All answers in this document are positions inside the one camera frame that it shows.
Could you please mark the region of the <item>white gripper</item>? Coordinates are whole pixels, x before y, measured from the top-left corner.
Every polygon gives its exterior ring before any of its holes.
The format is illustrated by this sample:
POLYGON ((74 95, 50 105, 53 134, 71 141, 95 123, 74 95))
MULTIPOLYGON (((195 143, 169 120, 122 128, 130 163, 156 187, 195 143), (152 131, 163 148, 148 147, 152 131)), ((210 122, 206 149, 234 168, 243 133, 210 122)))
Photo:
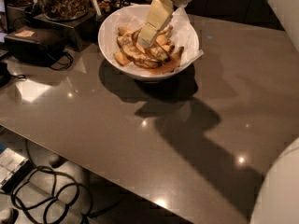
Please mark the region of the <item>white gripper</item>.
POLYGON ((173 6, 186 7, 192 0, 152 0, 145 23, 138 35, 138 43, 149 48, 157 35, 171 21, 173 6))

